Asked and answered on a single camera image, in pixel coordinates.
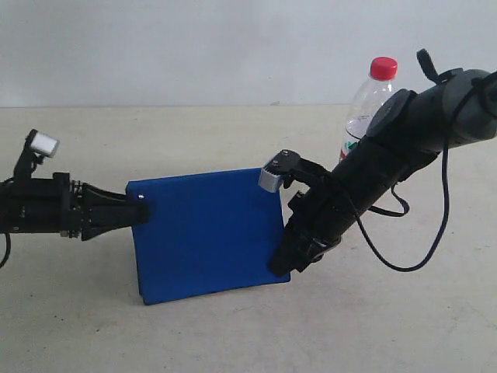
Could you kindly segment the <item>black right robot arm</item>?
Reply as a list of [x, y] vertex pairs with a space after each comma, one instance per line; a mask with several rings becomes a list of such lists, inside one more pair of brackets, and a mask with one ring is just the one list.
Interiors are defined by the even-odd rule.
[[496, 136], [496, 76], [459, 70], [417, 93], [396, 92], [375, 114], [365, 136], [332, 170], [291, 150], [277, 153], [259, 183], [270, 192], [294, 181], [308, 186], [289, 202], [291, 216], [268, 263], [283, 276], [305, 270], [389, 189], [451, 148]]

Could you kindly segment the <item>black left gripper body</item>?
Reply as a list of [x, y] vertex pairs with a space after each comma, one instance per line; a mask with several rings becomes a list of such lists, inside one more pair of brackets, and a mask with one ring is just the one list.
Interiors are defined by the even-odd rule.
[[90, 185], [72, 180], [69, 173], [53, 173], [52, 177], [57, 197], [54, 233], [69, 239], [90, 240]]

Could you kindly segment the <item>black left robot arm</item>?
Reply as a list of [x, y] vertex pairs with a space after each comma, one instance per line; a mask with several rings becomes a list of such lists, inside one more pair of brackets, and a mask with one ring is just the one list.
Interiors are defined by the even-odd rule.
[[121, 228], [149, 221], [143, 200], [72, 180], [69, 173], [33, 178], [33, 167], [1, 182], [1, 234], [5, 266], [14, 234], [58, 234], [83, 242]]

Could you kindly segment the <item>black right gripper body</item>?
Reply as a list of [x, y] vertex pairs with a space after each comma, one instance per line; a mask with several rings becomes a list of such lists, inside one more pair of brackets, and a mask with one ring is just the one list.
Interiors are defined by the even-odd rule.
[[286, 185], [298, 181], [309, 187], [290, 200], [292, 215], [287, 222], [306, 237], [307, 267], [336, 247], [353, 225], [354, 211], [360, 209], [363, 199], [362, 175], [363, 161], [355, 156], [347, 157], [331, 171], [301, 157], [290, 171]]

